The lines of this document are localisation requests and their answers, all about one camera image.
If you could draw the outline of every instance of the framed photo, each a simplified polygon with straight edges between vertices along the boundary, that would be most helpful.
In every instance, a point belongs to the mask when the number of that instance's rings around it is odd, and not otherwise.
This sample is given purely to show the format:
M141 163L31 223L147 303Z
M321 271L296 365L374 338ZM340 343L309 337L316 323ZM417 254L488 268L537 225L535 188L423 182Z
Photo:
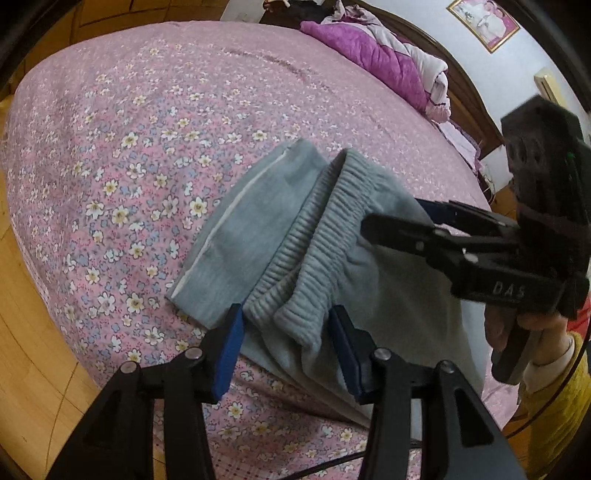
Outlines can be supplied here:
M455 0L447 9L458 17L491 53L520 28L519 24L492 0Z

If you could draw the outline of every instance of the crumpled blanket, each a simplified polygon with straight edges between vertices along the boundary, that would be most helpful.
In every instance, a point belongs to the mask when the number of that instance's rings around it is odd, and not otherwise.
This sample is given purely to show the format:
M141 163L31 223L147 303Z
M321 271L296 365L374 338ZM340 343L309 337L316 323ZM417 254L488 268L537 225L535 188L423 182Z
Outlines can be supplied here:
M370 72L429 120L449 120L447 63L400 42L366 9L359 5L344 7L339 0L334 14L320 25L306 21L300 30Z
M483 306L454 299L449 280L423 258L372 246L359 233L369 213L432 224L429 216L354 150L341 151L313 185L310 172L319 172L319 155L305 141L259 161L201 232L168 298L206 327L246 298L242 353L364 426L371 409L348 394L326 337L333 305L407 361L452 360L480 394L489 355ZM420 438L418 408L411 432Z

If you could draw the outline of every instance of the yellow sleeve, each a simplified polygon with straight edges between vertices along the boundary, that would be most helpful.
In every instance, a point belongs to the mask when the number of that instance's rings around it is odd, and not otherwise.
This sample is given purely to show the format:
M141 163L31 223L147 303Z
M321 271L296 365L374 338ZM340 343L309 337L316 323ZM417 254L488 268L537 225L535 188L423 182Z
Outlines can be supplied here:
M558 390L570 372L581 351L583 339L572 333L575 341L574 355L564 372L548 387L533 394L527 392L523 402L529 415L541 409ZM587 367L587 354L584 354L576 372L564 390L546 411L536 419L531 428L531 441L528 449L529 463L527 478L539 480L552 469L562 452L573 439L591 403L591 377Z

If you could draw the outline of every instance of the pink bedsheet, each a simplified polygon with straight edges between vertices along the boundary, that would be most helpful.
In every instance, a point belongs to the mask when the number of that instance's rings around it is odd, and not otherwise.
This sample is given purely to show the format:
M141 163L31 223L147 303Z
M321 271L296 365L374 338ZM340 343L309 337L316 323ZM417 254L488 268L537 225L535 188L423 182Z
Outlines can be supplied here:
M164 293L236 179L298 137L327 158L354 145L416 196L487 207L424 118L298 31L148 25L29 72L0 154L12 225L48 311L99 385L127 359L153 365L199 342L198 323ZM488 392L497 387L488 379ZM488 404L503 423L514 397L495 392ZM218 478L276 478L365 447L363 429L313 405L241 358L223 401L204 408ZM354 478L358 465L318 476Z

